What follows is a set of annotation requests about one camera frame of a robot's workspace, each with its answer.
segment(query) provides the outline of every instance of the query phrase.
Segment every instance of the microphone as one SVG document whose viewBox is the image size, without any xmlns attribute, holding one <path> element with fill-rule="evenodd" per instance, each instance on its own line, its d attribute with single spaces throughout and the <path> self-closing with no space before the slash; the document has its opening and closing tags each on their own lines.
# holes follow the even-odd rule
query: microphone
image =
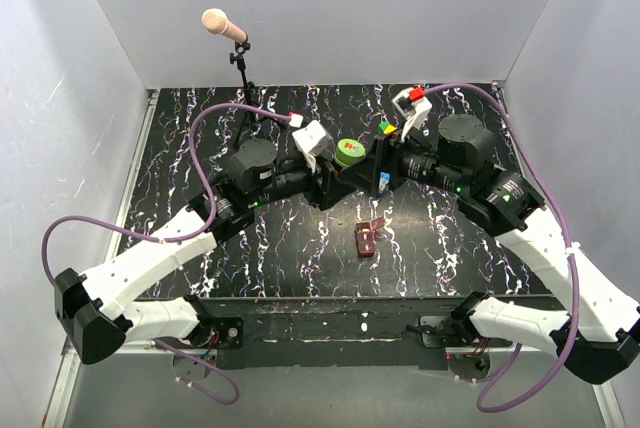
<svg viewBox="0 0 640 428">
<path fill-rule="evenodd" d="M 202 24 L 213 35 L 224 35 L 236 43 L 244 43 L 249 39 L 247 34 L 231 23 L 224 11 L 212 8 L 202 14 Z"/>
</svg>

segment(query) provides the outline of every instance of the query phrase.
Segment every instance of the red object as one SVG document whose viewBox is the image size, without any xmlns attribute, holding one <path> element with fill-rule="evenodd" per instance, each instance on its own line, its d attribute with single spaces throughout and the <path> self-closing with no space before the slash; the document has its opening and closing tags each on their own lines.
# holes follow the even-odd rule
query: red object
<svg viewBox="0 0 640 428">
<path fill-rule="evenodd" d="M 356 223 L 356 235 L 363 231 L 371 231 L 371 223 L 368 221 L 364 223 Z"/>
<path fill-rule="evenodd" d="M 424 98 L 424 91 L 422 91 L 422 88 L 419 86 L 416 86 L 409 92 L 409 99 L 411 100 L 411 103 L 421 100 L 422 98 Z"/>
<path fill-rule="evenodd" d="M 358 256 L 369 258 L 376 252 L 376 244 L 373 241 L 358 243 Z"/>
</svg>

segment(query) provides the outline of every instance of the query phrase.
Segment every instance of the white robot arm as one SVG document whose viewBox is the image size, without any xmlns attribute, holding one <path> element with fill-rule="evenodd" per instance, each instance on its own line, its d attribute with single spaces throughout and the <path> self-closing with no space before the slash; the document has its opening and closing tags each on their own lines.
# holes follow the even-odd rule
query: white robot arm
<svg viewBox="0 0 640 428">
<path fill-rule="evenodd" d="M 412 100 L 409 96 L 415 90 L 405 91 L 401 95 L 409 101 L 403 106 L 396 97 L 394 104 L 408 120 L 426 116 L 426 100 L 417 95 Z M 412 110 L 412 103 L 423 105 Z M 468 343 L 502 338 L 557 355 L 566 341 L 572 286 L 555 217 L 526 180 L 489 162 L 492 135 L 478 120 L 455 115 L 439 128 L 440 140 L 433 149 L 414 125 L 401 132 L 392 127 L 377 135 L 364 160 L 342 169 L 339 176 L 341 167 L 317 150 L 304 150 L 306 145 L 324 146 L 316 138 L 326 130 L 314 128 L 313 143 L 296 139 L 304 166 L 283 173 L 273 169 L 275 149 L 271 156 L 265 146 L 268 142 L 247 142 L 232 157 L 225 174 L 210 183 L 218 215 L 208 231 L 181 243 L 139 243 L 81 275 L 67 269 L 56 277 L 56 314 L 82 361 L 95 363 L 123 343 L 156 337 L 200 346 L 210 336 L 210 328 L 197 298 L 144 302 L 136 298 L 188 260 L 253 223 L 256 206 L 304 193 L 312 206 L 324 210 L 357 188 L 377 193 L 383 174 L 391 190 L 412 179 L 458 194 L 462 213 L 519 256 L 565 307 L 541 311 L 474 293 L 452 312 L 457 335 Z M 296 136 L 309 131 L 299 130 Z M 251 153 L 259 155 L 247 157 Z M 165 239 L 195 231 L 207 219 L 209 205 L 206 196 L 199 195 L 155 236 Z M 637 357 L 640 312 L 638 303 L 614 286 L 582 251 L 575 249 L 574 254 L 580 276 L 580 337 L 565 365 L 586 381 L 602 383 Z"/>
</svg>

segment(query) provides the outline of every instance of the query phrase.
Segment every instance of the white wall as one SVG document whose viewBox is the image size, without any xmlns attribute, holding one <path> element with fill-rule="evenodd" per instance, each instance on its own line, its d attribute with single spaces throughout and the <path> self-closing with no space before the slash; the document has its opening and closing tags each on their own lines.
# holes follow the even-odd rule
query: white wall
<svg viewBox="0 0 640 428">
<path fill-rule="evenodd" d="M 506 85 L 525 145 L 596 265 L 640 300 L 640 3 L 549 0 Z M 614 380 L 640 426 L 640 360 Z"/>
<path fill-rule="evenodd" d="M 47 225 L 114 219 L 146 92 L 96 0 L 0 0 L 0 425 L 40 426 L 64 331 L 40 263 Z M 109 234 L 54 234 L 60 271 L 104 258 Z"/>
<path fill-rule="evenodd" d="M 99 0 L 145 86 L 235 86 L 224 9 L 267 84 L 505 79 L 546 0 Z"/>
</svg>

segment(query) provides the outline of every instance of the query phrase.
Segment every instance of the black tabletop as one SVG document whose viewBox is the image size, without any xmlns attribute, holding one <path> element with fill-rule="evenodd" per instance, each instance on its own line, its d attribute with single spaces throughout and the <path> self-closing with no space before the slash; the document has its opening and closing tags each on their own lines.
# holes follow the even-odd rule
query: black tabletop
<svg viewBox="0 0 640 428">
<path fill-rule="evenodd" d="M 491 93 L 490 85 L 479 85 Z M 320 120 L 334 137 L 367 146 L 378 124 L 398 123 L 391 98 L 406 86 L 270 86 L 260 89 L 261 106 Z M 190 123 L 202 109 L 242 101 L 234 88 L 163 89 L 160 92 L 126 221 L 148 233 L 162 226 L 202 191 L 188 151 Z M 469 113 L 496 133 L 495 162 L 518 170 L 500 115 L 475 94 L 451 90 L 432 95 L 423 125 L 435 136 L 442 118 Z M 205 171 L 232 149 L 241 114 L 227 110 L 206 121 L 198 141 Z M 278 141 L 279 128 L 264 123 L 254 132 Z M 292 140 L 287 139 L 292 149 Z M 384 216 L 388 224 L 377 253 L 358 258 L 356 222 Z M 211 253 L 192 260 L 154 287 L 147 297 L 194 293 L 221 296 L 451 296 L 471 291 L 496 294 L 547 293 L 542 283 L 455 208 L 455 197 L 407 182 L 381 200 L 353 194 L 321 212 L 304 197 L 258 209 L 256 223 Z M 131 246 L 123 239 L 120 251 Z"/>
</svg>

